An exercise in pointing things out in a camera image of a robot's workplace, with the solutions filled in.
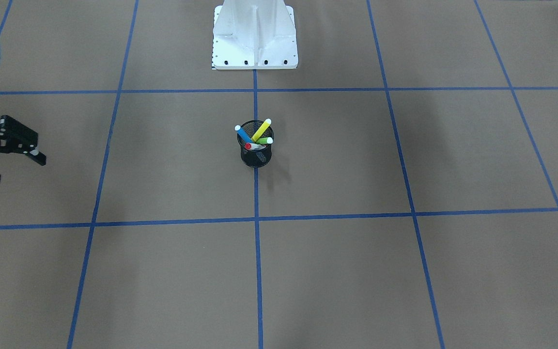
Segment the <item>blue pen white cap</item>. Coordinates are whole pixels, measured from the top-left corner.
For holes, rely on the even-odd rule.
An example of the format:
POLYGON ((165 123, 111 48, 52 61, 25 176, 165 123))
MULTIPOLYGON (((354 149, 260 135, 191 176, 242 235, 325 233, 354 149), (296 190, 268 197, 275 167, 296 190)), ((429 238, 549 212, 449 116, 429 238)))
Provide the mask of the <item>blue pen white cap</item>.
POLYGON ((235 132, 237 132, 237 134, 239 135, 239 137, 242 139, 242 141, 244 143, 255 143, 255 141, 253 141, 250 136, 246 133, 246 131, 241 128, 240 125, 236 125, 234 127, 235 132))

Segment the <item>yellow pen white cap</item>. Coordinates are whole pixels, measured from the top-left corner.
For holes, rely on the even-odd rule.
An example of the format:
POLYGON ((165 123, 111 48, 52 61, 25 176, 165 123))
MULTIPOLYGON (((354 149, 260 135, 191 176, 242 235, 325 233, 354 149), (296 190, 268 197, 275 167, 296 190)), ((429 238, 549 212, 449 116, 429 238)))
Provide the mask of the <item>yellow pen white cap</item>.
POLYGON ((261 123, 259 128, 255 131, 254 135, 252 135, 251 139, 253 142, 257 143, 259 139, 261 139, 262 135, 270 128, 272 124, 272 119, 267 118, 265 121, 261 123))

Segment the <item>red pen white body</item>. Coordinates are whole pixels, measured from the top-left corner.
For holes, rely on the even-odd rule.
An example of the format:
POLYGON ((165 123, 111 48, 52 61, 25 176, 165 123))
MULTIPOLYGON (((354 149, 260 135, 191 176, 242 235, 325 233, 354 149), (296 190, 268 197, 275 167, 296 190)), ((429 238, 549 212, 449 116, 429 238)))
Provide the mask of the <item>red pen white body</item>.
POLYGON ((248 151, 260 151, 266 148, 266 145, 264 144, 257 144, 257 143, 251 143, 251 142, 246 142, 244 145, 245 149, 248 151))

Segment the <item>black mesh pen holder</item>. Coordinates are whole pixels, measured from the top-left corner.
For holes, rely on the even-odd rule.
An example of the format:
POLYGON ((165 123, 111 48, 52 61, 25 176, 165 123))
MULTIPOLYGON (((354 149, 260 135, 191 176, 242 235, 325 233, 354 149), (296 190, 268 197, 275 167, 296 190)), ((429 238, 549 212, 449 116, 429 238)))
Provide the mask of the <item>black mesh pen holder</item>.
MULTIPOLYGON (((259 128, 262 122, 263 121, 246 121, 240 126, 250 137, 252 137, 252 135, 254 135, 257 128, 259 128)), ((262 138, 263 137, 272 137, 274 141, 274 134, 271 127, 262 135, 262 138)), ((245 143, 242 141, 241 137, 239 137, 237 133, 236 139, 239 144, 240 158, 245 165, 251 168, 261 168, 267 165, 272 159, 273 144, 267 145, 265 149, 260 151, 248 151, 244 147, 245 143)))

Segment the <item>green pen white cap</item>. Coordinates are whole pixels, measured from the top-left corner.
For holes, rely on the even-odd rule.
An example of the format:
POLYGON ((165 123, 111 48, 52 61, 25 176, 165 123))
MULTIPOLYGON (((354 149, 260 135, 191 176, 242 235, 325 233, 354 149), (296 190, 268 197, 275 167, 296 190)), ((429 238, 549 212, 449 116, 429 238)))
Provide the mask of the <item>green pen white cap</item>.
POLYGON ((270 145, 273 143, 273 138, 272 137, 263 137, 263 138, 259 138, 256 141, 257 144, 259 145, 270 145))

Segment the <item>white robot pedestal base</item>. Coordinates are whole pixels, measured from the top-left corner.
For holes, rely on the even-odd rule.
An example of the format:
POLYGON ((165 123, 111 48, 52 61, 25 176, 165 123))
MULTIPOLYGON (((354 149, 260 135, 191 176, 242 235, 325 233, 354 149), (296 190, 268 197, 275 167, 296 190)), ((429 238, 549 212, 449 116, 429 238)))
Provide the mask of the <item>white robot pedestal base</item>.
POLYGON ((295 12, 283 0, 226 0, 213 14, 213 69, 299 66, 295 12))

